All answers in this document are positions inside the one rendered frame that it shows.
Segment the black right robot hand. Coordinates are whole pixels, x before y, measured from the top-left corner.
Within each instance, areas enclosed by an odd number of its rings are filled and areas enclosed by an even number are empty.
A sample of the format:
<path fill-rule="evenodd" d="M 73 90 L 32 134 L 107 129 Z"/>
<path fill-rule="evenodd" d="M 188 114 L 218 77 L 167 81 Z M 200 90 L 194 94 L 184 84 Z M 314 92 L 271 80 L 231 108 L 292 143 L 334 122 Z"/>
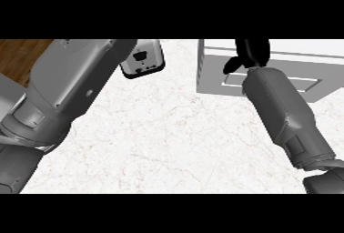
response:
<path fill-rule="evenodd" d="M 225 67 L 224 74 L 234 73 L 241 66 L 246 68 L 263 67 L 271 59 L 271 42 L 268 39 L 237 39 L 237 56 L 234 56 Z"/>

